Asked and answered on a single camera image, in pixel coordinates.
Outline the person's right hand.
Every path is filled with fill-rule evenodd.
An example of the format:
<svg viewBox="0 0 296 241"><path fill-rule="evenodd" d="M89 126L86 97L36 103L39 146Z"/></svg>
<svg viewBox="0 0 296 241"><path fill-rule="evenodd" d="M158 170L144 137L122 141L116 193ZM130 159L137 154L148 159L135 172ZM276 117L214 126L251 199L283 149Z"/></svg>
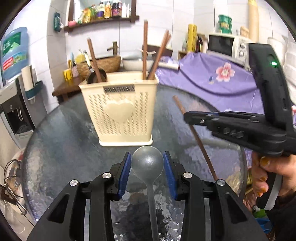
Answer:
<svg viewBox="0 0 296 241"><path fill-rule="evenodd" d="M268 157L252 153L252 186L256 197L261 197L269 189L268 173L283 176L279 196L286 198L295 194L295 155L288 157Z"/></svg>

